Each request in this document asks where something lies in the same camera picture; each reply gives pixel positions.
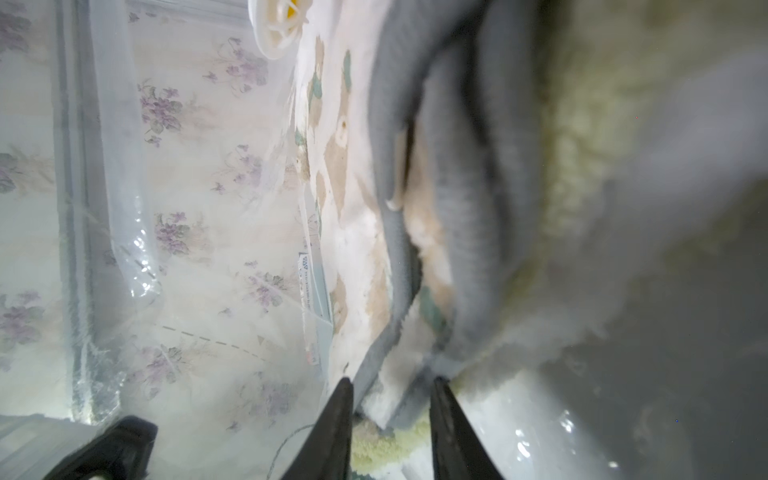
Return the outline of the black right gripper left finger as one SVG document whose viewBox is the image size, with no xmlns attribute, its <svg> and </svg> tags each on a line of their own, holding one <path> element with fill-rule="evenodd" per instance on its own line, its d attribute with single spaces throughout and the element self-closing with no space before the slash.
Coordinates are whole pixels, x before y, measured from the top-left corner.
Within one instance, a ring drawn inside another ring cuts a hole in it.
<svg viewBox="0 0 768 480">
<path fill-rule="evenodd" d="M 354 387 L 344 377 L 311 429 L 283 480 L 347 480 L 353 423 Z"/>
</svg>

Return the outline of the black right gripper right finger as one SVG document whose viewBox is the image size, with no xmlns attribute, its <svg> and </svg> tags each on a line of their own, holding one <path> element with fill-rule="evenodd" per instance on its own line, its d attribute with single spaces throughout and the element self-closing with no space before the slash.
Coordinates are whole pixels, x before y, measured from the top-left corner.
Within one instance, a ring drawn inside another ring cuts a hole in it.
<svg viewBox="0 0 768 480">
<path fill-rule="evenodd" d="M 429 419 L 436 480 L 503 479 L 444 378 L 431 387 Z"/>
</svg>

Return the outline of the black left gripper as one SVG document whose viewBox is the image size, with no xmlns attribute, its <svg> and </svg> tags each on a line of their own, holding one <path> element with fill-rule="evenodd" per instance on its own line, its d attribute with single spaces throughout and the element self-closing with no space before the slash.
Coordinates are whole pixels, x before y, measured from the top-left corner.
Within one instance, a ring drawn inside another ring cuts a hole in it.
<svg viewBox="0 0 768 480">
<path fill-rule="evenodd" d="M 146 479 L 157 435 L 156 424 L 125 416 L 64 457 L 44 479 Z"/>
</svg>

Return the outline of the clear plastic vacuum bag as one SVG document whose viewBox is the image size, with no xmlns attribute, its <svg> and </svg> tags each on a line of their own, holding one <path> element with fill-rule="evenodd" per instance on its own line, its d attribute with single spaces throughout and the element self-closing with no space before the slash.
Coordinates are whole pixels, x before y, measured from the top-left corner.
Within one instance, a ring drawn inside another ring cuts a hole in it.
<svg viewBox="0 0 768 480">
<path fill-rule="evenodd" d="M 1 5 L 1 475 L 119 418 L 149 479 L 277 479 L 337 382 L 307 361 L 299 45 L 248 1 Z"/>
</svg>

